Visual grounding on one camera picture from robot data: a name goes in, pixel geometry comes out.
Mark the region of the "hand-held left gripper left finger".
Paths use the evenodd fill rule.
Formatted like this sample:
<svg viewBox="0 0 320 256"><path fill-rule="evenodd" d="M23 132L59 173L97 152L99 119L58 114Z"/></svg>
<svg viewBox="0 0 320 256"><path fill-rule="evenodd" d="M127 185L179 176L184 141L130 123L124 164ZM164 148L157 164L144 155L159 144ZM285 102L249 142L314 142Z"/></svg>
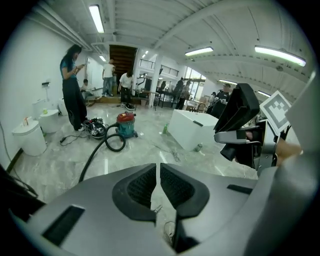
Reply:
<svg viewBox="0 0 320 256"><path fill-rule="evenodd" d="M10 216L28 249L24 256L173 256L149 205L156 165L143 164L86 179L28 221Z"/></svg>

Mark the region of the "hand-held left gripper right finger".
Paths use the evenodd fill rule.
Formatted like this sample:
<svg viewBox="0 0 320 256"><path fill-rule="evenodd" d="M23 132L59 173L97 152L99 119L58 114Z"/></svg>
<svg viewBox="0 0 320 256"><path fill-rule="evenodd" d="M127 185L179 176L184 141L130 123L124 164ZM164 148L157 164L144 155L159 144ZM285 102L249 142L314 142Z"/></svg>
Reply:
<svg viewBox="0 0 320 256"><path fill-rule="evenodd" d="M250 210L258 180L162 163L160 185L175 209L172 245L161 256L246 256L256 222Z"/></svg>

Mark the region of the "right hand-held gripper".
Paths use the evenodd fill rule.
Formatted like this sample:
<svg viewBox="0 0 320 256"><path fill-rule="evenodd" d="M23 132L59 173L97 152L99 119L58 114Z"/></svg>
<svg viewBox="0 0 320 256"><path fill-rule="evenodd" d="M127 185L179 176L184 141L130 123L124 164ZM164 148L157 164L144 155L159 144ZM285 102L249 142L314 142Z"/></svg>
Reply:
<svg viewBox="0 0 320 256"><path fill-rule="evenodd" d="M260 115L256 117L257 127L245 127L237 130L220 131L214 135L214 140L221 144L252 144L262 143L260 155L254 158L254 167L260 175L264 169L274 167L278 156L276 148L280 138L286 139L291 127L286 118L286 112L291 104L279 92L273 93L267 100L260 104ZM247 136L247 133L262 129L262 140Z"/></svg>

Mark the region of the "person's right hand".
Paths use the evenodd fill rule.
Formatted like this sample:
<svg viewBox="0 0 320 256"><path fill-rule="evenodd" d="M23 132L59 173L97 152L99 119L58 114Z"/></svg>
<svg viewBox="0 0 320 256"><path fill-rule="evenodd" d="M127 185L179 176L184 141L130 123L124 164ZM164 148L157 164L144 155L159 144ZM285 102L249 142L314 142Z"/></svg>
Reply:
<svg viewBox="0 0 320 256"><path fill-rule="evenodd" d="M275 154L277 156L276 166L280 166L287 158L295 155L301 155L302 153L303 150L299 145L289 143L280 138L275 149Z"/></svg>

